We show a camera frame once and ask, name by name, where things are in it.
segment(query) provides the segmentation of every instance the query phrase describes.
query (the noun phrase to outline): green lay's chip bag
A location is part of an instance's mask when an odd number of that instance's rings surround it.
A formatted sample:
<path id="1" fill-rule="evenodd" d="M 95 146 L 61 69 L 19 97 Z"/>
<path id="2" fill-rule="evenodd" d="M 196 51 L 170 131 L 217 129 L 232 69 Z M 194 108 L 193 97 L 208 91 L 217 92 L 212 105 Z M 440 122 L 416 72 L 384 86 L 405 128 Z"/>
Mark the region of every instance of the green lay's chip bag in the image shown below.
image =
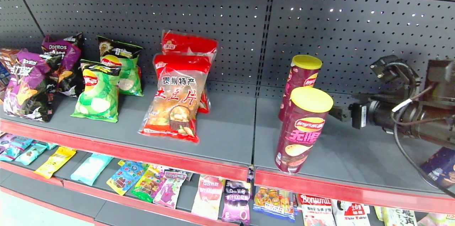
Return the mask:
<path id="1" fill-rule="evenodd" d="M 139 53 L 143 49 L 140 46 L 113 41 L 98 36 L 98 48 L 100 60 L 107 66 L 121 67 L 120 82 L 118 87 L 122 95 L 143 96 L 141 78 L 138 73 Z"/>
<path id="2" fill-rule="evenodd" d="M 85 90 L 79 95 L 72 117 L 118 121 L 118 83 L 121 67 L 81 60 Z"/>

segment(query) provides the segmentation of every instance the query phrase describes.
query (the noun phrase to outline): purple doritos bag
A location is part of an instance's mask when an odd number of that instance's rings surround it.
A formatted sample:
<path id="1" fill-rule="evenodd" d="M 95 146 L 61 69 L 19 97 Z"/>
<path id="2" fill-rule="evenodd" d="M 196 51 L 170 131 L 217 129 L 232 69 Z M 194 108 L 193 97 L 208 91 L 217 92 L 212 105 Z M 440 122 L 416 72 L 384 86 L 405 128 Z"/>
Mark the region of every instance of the purple doritos bag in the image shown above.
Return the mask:
<path id="1" fill-rule="evenodd" d="M 5 114 L 49 121 L 53 112 L 49 90 L 54 87 L 54 82 L 48 74 L 60 67 L 62 57 L 61 54 L 30 53 L 25 48 L 19 51 L 5 92 Z"/>
<path id="2" fill-rule="evenodd" d="M 81 71 L 81 55 L 84 47 L 82 33 L 54 41 L 49 35 L 44 37 L 41 48 L 43 53 L 63 55 L 61 66 L 50 74 L 55 82 L 55 91 L 71 97 L 78 97 L 85 88 L 84 78 Z"/>

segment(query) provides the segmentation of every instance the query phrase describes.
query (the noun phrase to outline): yellow lid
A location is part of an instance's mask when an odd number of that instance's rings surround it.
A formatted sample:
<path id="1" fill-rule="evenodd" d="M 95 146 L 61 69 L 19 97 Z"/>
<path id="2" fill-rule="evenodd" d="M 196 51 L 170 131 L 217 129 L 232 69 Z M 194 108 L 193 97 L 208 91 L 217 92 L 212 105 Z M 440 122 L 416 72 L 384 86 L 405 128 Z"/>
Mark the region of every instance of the yellow lid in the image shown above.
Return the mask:
<path id="1" fill-rule="evenodd" d="M 302 69 L 317 70 L 321 68 L 322 61 L 314 56 L 299 54 L 292 58 L 292 64 Z"/>
<path id="2" fill-rule="evenodd" d="M 333 106 L 333 99 L 328 93 L 312 87 L 294 88 L 290 99 L 297 107 L 314 113 L 330 111 Z"/>

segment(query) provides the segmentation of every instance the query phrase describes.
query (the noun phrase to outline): floor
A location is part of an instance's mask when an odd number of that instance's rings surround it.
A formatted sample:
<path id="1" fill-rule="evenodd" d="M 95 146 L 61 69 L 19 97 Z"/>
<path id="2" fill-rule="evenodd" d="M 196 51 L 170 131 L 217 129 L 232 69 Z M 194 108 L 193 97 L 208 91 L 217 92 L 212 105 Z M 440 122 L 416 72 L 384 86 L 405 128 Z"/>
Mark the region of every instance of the floor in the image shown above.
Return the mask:
<path id="1" fill-rule="evenodd" d="M 0 192 L 0 226 L 93 226 L 23 199 Z"/>

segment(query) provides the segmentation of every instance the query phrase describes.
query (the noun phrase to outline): lay's chip can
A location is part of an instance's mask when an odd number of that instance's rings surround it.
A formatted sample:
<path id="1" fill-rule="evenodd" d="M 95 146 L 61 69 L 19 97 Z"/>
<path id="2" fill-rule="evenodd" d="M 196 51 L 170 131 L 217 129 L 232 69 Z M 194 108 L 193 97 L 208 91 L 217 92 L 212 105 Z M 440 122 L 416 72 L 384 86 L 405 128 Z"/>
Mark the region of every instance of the lay's chip can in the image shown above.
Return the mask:
<path id="1" fill-rule="evenodd" d="M 317 73 L 322 66 L 322 61 L 316 57 L 299 54 L 292 58 L 291 70 L 289 71 L 288 80 L 284 87 L 283 101 L 280 106 L 278 118 L 283 121 L 286 118 L 289 109 L 289 97 L 294 90 L 298 87 L 313 87 L 316 82 Z"/>
<path id="2" fill-rule="evenodd" d="M 321 134 L 333 99 L 313 87 L 294 88 L 289 97 L 291 105 L 281 127 L 275 164 L 281 171 L 295 174 Z"/>

